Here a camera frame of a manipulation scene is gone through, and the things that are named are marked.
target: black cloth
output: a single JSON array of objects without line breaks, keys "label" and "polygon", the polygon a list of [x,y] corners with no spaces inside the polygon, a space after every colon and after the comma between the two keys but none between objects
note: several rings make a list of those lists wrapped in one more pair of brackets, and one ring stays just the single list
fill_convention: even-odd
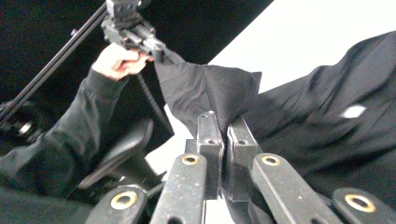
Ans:
[{"label": "black cloth", "polygon": [[[13,223],[85,220],[90,207],[68,203],[65,198],[101,154],[101,134],[127,79],[113,81],[91,70],[75,100],[52,129],[32,145],[14,148],[0,158],[0,220],[13,217]],[[43,219],[29,219],[40,214]]]},{"label": "black cloth", "polygon": [[[259,95],[259,78],[239,69],[185,63],[171,51],[155,65],[166,103],[192,134],[202,111],[214,110],[223,132],[243,114],[263,151],[288,160],[314,190],[331,197],[354,187],[396,208],[395,32]],[[355,105],[362,115],[342,116]]]}]

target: black backdrop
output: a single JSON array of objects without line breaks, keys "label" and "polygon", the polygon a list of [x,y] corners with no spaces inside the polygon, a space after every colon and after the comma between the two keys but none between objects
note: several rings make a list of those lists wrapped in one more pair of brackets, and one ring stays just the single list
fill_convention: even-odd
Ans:
[{"label": "black backdrop", "polygon": [[[6,0],[0,12],[0,102],[12,100],[105,1]],[[141,11],[168,48],[192,63],[208,63],[246,28],[272,1],[152,0]],[[59,118],[73,100],[79,82],[106,46],[97,27],[64,64],[31,97]],[[156,101],[164,101],[152,64],[143,72]],[[144,116],[155,119],[150,147],[172,134],[156,119],[140,86],[132,78],[124,89],[111,122],[109,143],[129,123]]]}]

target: hand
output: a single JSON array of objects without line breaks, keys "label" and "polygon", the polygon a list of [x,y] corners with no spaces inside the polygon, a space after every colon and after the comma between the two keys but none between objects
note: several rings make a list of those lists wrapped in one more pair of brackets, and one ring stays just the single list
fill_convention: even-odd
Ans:
[{"label": "hand", "polygon": [[113,43],[102,51],[92,69],[105,77],[119,80],[138,74],[146,66],[146,61],[152,62],[152,58],[135,49],[126,50]]}]

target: black clothing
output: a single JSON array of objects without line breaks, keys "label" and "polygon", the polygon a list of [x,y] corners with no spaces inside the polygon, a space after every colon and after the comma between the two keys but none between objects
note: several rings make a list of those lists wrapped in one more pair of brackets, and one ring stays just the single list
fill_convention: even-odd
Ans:
[{"label": "black clothing", "polygon": [[[50,216],[49,210],[53,210],[63,211],[61,217],[85,220],[89,206],[36,195],[67,198],[92,169],[100,154],[101,134],[126,82],[126,79],[113,81],[91,70],[75,100],[52,129],[32,145],[17,147],[0,159],[0,198],[3,199],[0,218],[8,218],[2,220],[23,223],[24,218],[37,215],[29,213],[29,207],[43,211],[45,216]],[[36,195],[18,194],[18,191]],[[26,200],[24,205],[18,205],[21,198]],[[70,223],[70,220],[47,221]],[[30,221],[43,223],[43,220]]]},{"label": "black clothing", "polygon": [[[396,208],[396,32],[258,96],[254,74],[166,57],[155,64],[165,101],[192,134],[204,110],[216,112],[223,132],[243,115],[263,151],[284,157],[319,193],[353,187]],[[361,116],[342,116],[355,105]]]}]

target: white backdrop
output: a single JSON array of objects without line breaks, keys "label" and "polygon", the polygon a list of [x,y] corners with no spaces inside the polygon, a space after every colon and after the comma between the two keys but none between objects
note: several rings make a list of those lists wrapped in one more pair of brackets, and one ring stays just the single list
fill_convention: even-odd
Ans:
[{"label": "white backdrop", "polygon": [[[210,64],[261,71],[260,92],[268,91],[319,65],[337,63],[363,39],[396,30],[395,5],[391,0],[275,0]],[[147,156],[159,173],[192,138],[165,109],[176,135]],[[206,223],[233,223],[222,201],[207,203]]]}]

